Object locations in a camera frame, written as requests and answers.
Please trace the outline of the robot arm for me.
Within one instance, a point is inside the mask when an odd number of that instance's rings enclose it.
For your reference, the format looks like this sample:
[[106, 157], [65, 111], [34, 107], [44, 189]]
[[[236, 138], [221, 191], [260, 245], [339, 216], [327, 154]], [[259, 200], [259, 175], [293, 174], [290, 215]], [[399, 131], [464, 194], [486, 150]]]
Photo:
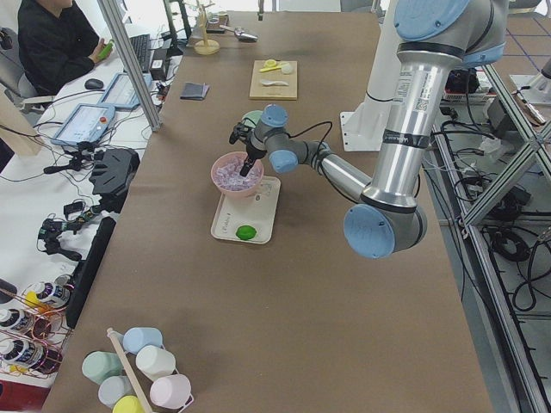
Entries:
[[413, 191], [449, 73], [501, 58], [508, 9], [506, 1], [399, 1], [387, 15], [400, 40], [400, 69], [374, 176], [323, 142], [291, 138], [288, 113], [276, 104], [265, 107], [255, 126], [233, 128], [230, 143], [246, 145], [240, 174], [263, 157], [278, 173], [308, 164], [354, 200], [344, 235], [357, 254], [377, 259], [413, 247], [427, 228]]

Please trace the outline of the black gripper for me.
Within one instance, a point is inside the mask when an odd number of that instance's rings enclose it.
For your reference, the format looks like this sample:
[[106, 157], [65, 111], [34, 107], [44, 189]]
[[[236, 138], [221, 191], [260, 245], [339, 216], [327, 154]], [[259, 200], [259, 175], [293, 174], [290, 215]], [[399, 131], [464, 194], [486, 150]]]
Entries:
[[247, 158], [244, 160], [244, 164], [239, 171], [239, 174], [242, 177], [247, 177], [251, 169], [253, 168], [254, 163], [257, 160], [264, 158], [267, 154], [264, 143], [255, 137], [250, 137], [246, 141], [245, 146]]

